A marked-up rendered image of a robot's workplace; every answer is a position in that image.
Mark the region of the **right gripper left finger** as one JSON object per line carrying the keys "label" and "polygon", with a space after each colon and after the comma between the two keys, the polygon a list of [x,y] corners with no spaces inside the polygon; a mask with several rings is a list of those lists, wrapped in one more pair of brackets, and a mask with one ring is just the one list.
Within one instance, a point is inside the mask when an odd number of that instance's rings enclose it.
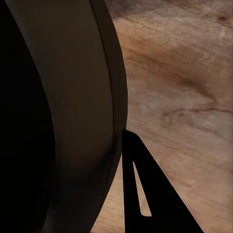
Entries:
{"label": "right gripper left finger", "polygon": [[0,233],[24,233],[54,155],[51,129],[0,160]]}

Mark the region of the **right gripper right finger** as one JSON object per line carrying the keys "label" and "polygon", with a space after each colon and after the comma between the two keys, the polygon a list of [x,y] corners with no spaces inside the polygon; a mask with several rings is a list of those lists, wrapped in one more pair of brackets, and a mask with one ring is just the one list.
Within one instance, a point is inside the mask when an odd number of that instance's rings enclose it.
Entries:
{"label": "right gripper right finger", "polygon": [[[204,233],[135,133],[122,130],[125,233]],[[140,210],[133,162],[152,216]]]}

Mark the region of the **cauldron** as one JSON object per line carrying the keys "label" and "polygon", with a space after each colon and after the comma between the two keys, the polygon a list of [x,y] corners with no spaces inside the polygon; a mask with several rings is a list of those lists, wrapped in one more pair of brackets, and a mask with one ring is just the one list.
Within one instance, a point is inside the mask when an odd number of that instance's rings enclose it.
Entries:
{"label": "cauldron", "polygon": [[0,160],[54,130],[24,233],[90,233],[122,156],[128,89],[105,0],[0,0]]}

